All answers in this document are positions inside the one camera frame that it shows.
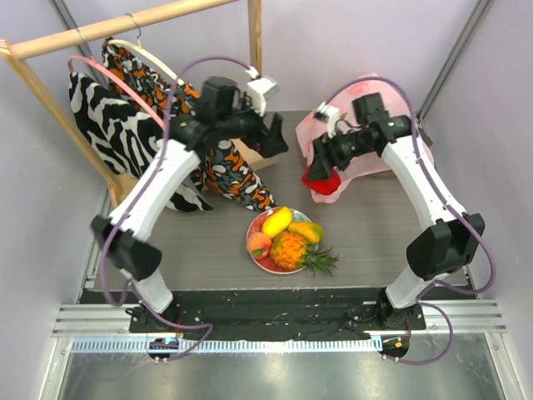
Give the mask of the olive green cloth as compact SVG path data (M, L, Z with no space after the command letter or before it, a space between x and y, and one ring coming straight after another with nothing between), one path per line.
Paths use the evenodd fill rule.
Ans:
M418 131L419 131L422 141L428 148L431 148L433 146L433 141L430 138L430 136L426 133L424 126L423 126L423 122L419 118L417 119L417 127L418 127Z

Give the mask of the fake pineapple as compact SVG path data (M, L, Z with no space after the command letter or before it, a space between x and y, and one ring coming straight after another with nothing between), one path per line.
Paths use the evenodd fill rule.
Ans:
M332 254L331 248L311 244L302 235L288 231L273 239L269 256L279 268L288 271L308 268L314 274L322 272L330 277L339 261L339 257Z

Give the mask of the fake yellow mango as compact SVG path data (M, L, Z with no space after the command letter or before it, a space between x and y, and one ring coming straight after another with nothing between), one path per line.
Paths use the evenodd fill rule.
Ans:
M292 222L292 212L289 207L281 207L268 216L262 224L262 233L273 239L288 228Z

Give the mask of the fake orange mango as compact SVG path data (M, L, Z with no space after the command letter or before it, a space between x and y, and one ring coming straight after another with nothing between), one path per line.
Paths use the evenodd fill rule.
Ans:
M287 230L303 236L310 244L318 244L324 238L322 227L315 222L292 222Z

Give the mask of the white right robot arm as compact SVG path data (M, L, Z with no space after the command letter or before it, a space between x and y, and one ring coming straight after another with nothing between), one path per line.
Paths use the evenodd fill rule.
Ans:
M331 194L351 161L370 153L396 175L421 225L421 233L406 249L405 269L376 300L379 324L398 329L414 313L425 289L472 260L485 222L480 214L467 213L447 190L409 116L391 116L379 93L359 97L352 106L359 126L346 132L337 125L342 120L338 108L323 103L314 112L326 132L313 139L312 161L302 180L317 193Z

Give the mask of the pink plastic bag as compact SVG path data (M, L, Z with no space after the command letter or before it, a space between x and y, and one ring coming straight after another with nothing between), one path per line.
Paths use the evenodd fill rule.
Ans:
M410 114L410 109L400 93L375 74L366 76L364 81L352 83L342 89L329 104L339 108L341 114L346 114L346 120L353 123L356 121L356 117L352 102L364 95L374 93L381 95L384 108L392 117ZM348 187L351 180L389 170L395 173L417 209L428 208L430 203L439 202L434 186L437 186L446 197L449 197L449 192L433 166L434 160L430 149L422 142L421 138L417 138L416 144L420 146L419 156L414 154L412 138L406 137L399 140L392 148L386 149L383 152L384 157L378 157L373 152L352 159L349 167L339 172L340 187L330 195L322 195L312 190L313 201L316 203L334 203Z

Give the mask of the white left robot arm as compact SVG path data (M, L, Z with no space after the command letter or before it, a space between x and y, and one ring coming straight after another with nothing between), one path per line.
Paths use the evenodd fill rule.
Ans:
M162 147L127 198L108 217L92 220L101 264L112 262L130 279L158 332L176 326L177 311L159 268L162 254L147 241L152 229L172 194L220 141L239 138L264 158L287 151L281 115L264 123L267 100L277 90L273 79L257 75L237 97L231 79L208 78L194 112L165 123Z

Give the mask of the fake peach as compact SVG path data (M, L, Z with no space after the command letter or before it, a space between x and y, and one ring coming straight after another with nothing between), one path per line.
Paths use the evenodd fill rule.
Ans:
M247 251L254 259L263 259L269 255L272 240L263 232L252 232L247 238Z

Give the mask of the fake red apple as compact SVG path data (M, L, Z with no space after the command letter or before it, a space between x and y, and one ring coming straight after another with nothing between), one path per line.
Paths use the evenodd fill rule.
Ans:
M340 176L331 165L311 165L301 180L306 187L322 195L333 194L341 185Z

